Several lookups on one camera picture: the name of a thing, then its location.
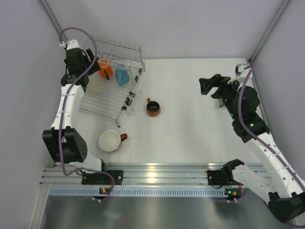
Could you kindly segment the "grey green speckled mug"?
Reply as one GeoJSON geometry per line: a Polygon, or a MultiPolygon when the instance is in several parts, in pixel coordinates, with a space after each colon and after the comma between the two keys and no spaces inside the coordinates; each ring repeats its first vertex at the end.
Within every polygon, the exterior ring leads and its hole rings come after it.
{"type": "Polygon", "coordinates": [[[222,108],[225,106],[225,100],[224,99],[220,99],[219,100],[219,107],[222,108]]]}

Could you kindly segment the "beige handleless cup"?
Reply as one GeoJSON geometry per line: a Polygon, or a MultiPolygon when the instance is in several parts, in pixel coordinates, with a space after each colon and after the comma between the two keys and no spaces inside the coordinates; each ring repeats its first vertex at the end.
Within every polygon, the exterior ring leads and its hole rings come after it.
{"type": "Polygon", "coordinates": [[[98,94],[101,92],[101,85],[99,79],[95,75],[89,76],[89,82],[87,85],[87,90],[91,94],[98,94]]]}

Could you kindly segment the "orange mug black handle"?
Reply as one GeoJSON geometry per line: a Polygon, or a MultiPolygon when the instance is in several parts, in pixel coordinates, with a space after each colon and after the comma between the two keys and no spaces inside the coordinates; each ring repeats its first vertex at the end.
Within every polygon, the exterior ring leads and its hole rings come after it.
{"type": "Polygon", "coordinates": [[[110,66],[110,62],[108,59],[99,59],[98,64],[100,66],[99,75],[101,78],[110,80],[113,76],[113,69],[110,66]]]}

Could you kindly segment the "blue mug white interior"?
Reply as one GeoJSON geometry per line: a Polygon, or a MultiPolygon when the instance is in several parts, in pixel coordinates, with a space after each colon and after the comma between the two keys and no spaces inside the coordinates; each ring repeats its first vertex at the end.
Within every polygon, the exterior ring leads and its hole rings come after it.
{"type": "Polygon", "coordinates": [[[120,87],[123,87],[129,82],[129,74],[123,64],[118,64],[115,69],[115,79],[120,87]]]}

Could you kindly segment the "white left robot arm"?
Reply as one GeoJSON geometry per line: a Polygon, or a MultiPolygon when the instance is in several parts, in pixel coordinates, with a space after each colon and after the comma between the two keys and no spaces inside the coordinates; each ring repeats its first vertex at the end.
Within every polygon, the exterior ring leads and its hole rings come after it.
{"type": "Polygon", "coordinates": [[[61,164],[65,176],[82,176],[84,185],[121,185],[123,171],[108,170],[102,159],[88,152],[84,138],[76,129],[81,101],[85,95],[89,76],[100,70],[96,51],[84,50],[77,40],[61,42],[66,57],[65,73],[61,78],[58,111],[42,139],[55,163],[61,164]]]}

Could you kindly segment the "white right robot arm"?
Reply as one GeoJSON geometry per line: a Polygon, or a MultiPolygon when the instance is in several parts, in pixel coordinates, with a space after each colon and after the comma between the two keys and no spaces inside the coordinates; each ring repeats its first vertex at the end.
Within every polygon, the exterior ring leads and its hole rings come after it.
{"type": "Polygon", "coordinates": [[[257,92],[250,86],[240,87],[230,83],[230,77],[215,74],[209,79],[199,79],[202,95],[211,95],[224,103],[236,135],[257,156],[270,180],[252,171],[244,162],[235,159],[221,168],[225,184],[241,183],[258,195],[269,207],[273,216],[282,223],[304,214],[305,182],[292,169],[274,142],[264,120],[257,114],[260,104],[257,92]]]}

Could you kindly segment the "brown mug black interior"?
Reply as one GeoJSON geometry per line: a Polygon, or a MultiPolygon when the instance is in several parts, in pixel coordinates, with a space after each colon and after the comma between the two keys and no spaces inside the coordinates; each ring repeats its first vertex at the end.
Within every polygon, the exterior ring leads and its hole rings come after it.
{"type": "Polygon", "coordinates": [[[146,113],[148,116],[158,116],[161,112],[161,107],[158,102],[147,98],[146,113]]]}

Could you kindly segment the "red mug white interior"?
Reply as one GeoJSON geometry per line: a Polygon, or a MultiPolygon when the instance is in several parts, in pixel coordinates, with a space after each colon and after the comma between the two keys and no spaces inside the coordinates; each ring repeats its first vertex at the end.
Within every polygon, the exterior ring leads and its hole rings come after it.
{"type": "Polygon", "coordinates": [[[103,132],[99,139],[98,145],[105,152],[113,152],[128,138],[127,134],[120,134],[115,130],[107,130],[103,132]]]}

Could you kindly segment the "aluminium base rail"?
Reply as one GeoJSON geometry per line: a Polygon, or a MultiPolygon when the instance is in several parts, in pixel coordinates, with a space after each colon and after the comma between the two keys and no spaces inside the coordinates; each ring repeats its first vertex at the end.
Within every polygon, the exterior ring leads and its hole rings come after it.
{"type": "MultiPolygon", "coordinates": [[[[207,171],[219,170],[222,163],[108,163],[109,170],[122,170],[123,186],[185,186],[208,185],[207,171]]],[[[61,166],[43,170],[40,184],[53,186],[76,186],[81,184],[77,174],[65,176],[61,166]]]]}

